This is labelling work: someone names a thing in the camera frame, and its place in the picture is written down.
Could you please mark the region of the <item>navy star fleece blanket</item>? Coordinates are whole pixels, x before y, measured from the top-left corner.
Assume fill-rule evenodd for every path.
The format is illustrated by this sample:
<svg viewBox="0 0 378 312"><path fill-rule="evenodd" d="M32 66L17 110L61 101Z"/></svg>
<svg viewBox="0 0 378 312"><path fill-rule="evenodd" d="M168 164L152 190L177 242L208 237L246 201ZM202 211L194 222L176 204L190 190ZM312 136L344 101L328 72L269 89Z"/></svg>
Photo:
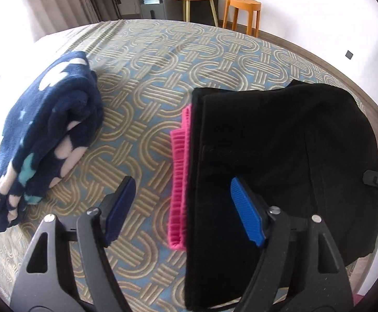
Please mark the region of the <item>navy star fleece blanket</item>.
<svg viewBox="0 0 378 312"><path fill-rule="evenodd" d="M104 119L83 51L56 59L9 111L0 145L0 232L20 223L82 158Z"/></svg>

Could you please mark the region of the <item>patterned blue beige bedspread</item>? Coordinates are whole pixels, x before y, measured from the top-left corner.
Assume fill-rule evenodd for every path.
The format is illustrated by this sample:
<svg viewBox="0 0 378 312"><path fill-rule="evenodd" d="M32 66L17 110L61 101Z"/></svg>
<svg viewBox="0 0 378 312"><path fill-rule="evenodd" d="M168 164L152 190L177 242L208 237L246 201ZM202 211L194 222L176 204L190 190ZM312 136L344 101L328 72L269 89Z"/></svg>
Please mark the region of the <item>patterned blue beige bedspread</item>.
<svg viewBox="0 0 378 312"><path fill-rule="evenodd" d="M168 247L173 180L170 133L196 87L280 89L293 78L342 83L286 49L211 26L178 21L107 21L40 39L22 52L1 50L12 64L0 81L3 124L18 96L59 56L83 51L97 74L104 121L83 158L22 222L0 232L0 297L9 302L22 258L47 213L76 216L125 177L137 182L120 238L108 260L136 311L184 311L184 251Z"/></svg>

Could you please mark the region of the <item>black pants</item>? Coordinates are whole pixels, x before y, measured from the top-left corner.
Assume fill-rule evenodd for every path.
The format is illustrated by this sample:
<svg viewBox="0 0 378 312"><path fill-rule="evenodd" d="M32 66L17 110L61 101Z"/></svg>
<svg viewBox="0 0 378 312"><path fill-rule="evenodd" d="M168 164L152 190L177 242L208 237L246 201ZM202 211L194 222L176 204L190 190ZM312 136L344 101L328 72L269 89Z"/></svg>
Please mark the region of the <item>black pants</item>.
<svg viewBox="0 0 378 312"><path fill-rule="evenodd" d="M346 90L297 80L267 91L196 88L187 190L185 306L205 311L239 298L260 256L230 195L242 178L268 205L321 216L345 264L370 254L378 234L378 148Z"/></svg>

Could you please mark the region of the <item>grey wall socket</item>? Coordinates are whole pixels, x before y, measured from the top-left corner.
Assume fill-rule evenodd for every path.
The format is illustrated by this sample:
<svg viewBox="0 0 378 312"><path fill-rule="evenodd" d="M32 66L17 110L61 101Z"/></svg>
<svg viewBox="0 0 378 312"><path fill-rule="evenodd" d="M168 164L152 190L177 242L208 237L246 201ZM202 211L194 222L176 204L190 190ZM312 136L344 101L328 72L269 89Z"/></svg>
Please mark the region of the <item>grey wall socket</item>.
<svg viewBox="0 0 378 312"><path fill-rule="evenodd" d="M345 57L346 57L347 59L351 59L351 58L353 57L353 53L350 52L350 51L347 51L346 54L345 54Z"/></svg>

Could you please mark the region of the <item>beige window curtain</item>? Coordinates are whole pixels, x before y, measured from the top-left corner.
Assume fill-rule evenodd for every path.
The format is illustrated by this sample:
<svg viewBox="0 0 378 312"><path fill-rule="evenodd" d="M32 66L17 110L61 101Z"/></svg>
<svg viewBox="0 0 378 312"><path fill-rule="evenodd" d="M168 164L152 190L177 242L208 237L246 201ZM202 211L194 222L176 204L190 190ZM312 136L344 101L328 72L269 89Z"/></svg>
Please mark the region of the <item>beige window curtain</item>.
<svg viewBox="0 0 378 312"><path fill-rule="evenodd" d="M111 0L24 0L38 36L116 19Z"/></svg>

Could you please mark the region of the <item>pink knitted garment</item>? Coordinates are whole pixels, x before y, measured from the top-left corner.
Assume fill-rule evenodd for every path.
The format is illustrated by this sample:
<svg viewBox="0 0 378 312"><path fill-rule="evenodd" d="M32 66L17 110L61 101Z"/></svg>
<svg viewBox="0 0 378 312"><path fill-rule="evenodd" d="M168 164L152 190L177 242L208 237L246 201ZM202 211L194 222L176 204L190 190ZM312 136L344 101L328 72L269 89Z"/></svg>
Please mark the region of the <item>pink knitted garment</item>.
<svg viewBox="0 0 378 312"><path fill-rule="evenodd" d="M182 111L181 124L171 130L173 177L168 217L168 245L173 250L186 249L186 198L190 166L191 105Z"/></svg>

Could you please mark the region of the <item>grey drawer cabinet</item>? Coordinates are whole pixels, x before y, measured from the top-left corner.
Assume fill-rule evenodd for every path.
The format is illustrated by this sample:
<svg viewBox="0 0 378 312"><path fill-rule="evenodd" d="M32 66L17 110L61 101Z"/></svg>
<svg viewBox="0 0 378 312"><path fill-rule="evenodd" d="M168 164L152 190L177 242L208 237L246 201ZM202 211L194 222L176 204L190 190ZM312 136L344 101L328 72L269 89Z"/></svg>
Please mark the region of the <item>grey drawer cabinet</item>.
<svg viewBox="0 0 378 312"><path fill-rule="evenodd" d="M138 0L140 18L183 21L183 2L179 0Z"/></svg>

